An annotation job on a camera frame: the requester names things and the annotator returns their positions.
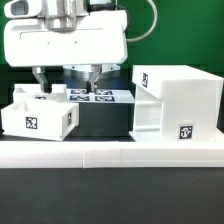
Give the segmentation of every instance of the green background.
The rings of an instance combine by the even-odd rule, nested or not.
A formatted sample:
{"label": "green background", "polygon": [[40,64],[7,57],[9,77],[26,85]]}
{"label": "green background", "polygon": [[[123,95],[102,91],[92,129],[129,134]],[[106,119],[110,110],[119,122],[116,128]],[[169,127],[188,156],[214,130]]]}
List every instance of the green background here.
{"label": "green background", "polygon": [[[0,64],[4,64],[3,34],[7,19],[0,5]],[[152,10],[146,0],[119,0],[131,15],[129,38],[143,34],[152,24]],[[159,11],[156,30],[147,39],[128,44],[133,64],[191,65],[224,76],[224,1],[155,0]]]}

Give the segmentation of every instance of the white container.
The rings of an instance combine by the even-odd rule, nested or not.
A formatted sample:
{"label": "white container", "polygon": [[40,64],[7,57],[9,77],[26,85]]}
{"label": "white container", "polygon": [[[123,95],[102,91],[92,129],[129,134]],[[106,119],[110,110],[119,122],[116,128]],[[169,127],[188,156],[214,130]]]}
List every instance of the white container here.
{"label": "white container", "polygon": [[13,102],[25,99],[53,100],[67,102],[67,86],[64,84],[53,84],[52,92],[42,93],[39,84],[15,84]]}
{"label": "white container", "polygon": [[134,66],[133,82],[136,141],[215,141],[223,78],[188,66]]}
{"label": "white container", "polygon": [[29,99],[1,114],[4,135],[62,141],[79,125],[79,104]]}

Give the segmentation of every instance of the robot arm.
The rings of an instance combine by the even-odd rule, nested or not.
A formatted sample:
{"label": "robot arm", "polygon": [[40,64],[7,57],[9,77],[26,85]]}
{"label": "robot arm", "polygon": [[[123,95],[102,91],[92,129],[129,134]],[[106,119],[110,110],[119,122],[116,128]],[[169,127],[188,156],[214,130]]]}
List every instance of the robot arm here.
{"label": "robot arm", "polygon": [[[110,0],[90,0],[91,5]],[[123,10],[87,11],[85,0],[13,0],[5,14],[5,56],[15,67],[33,67],[47,91],[45,66],[91,65],[89,91],[95,91],[102,64],[120,64],[127,58]]]}

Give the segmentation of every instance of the white platform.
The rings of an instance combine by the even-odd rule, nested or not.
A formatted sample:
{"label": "white platform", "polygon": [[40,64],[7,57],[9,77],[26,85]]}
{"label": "white platform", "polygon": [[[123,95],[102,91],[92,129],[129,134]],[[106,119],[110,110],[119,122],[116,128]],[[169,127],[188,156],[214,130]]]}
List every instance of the white platform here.
{"label": "white platform", "polygon": [[224,167],[217,142],[0,142],[0,168]]}

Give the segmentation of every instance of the white cube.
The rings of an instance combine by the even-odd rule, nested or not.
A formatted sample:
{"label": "white cube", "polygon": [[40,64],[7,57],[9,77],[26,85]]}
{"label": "white cube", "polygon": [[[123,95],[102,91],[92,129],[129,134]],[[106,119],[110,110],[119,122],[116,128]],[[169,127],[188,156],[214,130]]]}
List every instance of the white cube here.
{"label": "white cube", "polygon": [[1,110],[4,135],[62,141],[79,125],[79,104],[24,100]]}
{"label": "white cube", "polygon": [[14,103],[25,99],[67,101],[67,86],[64,84],[53,84],[51,93],[42,93],[40,84],[15,84],[14,87]]}

